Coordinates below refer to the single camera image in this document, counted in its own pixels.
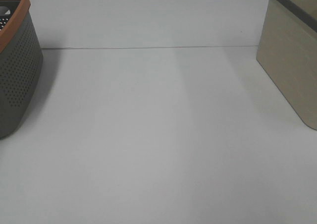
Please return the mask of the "beige bin grey rim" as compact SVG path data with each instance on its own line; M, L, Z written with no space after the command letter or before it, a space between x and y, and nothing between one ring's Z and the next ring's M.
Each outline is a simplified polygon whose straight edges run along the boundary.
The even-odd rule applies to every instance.
M317 0L268 0L257 61L301 121L317 128Z

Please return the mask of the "grey perforated basket orange rim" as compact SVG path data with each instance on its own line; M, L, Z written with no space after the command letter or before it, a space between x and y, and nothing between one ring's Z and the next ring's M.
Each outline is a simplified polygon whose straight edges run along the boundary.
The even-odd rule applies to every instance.
M20 125L32 100L43 54L29 12L29 0L0 0L9 14L0 17L0 136Z

